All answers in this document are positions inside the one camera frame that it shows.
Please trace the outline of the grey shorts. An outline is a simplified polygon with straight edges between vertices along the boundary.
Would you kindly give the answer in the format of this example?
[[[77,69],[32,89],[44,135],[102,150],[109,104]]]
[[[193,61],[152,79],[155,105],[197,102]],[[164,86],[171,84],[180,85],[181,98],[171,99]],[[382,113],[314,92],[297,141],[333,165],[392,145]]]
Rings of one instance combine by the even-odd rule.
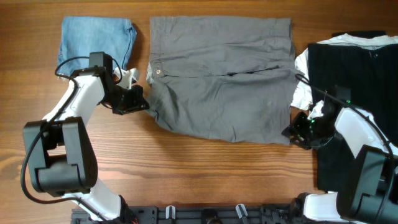
[[[148,113],[175,133],[288,144],[294,59],[289,18],[152,17]]]

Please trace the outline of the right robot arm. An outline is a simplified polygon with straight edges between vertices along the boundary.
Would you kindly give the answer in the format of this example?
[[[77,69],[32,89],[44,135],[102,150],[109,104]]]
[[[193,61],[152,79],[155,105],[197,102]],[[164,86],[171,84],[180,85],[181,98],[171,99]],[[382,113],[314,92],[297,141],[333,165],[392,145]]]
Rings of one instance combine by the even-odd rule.
[[[322,116],[301,112],[282,134],[304,149],[333,140],[347,143],[354,159],[342,189],[296,199],[302,216],[318,223],[397,223],[397,154],[371,113],[351,104],[349,89],[323,93]]]

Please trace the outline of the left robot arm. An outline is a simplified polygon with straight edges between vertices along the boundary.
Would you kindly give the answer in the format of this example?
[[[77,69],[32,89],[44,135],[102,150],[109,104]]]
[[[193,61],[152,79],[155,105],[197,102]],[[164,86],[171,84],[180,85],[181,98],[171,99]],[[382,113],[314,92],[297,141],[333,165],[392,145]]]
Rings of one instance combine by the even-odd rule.
[[[92,52],[88,67],[65,76],[69,86],[56,107],[39,121],[23,128],[25,158],[21,189],[39,204],[75,202],[98,223],[138,223],[122,196],[98,178],[98,163],[86,125],[94,109],[103,105],[125,115],[149,109],[143,88],[121,75],[118,65],[104,52]]]

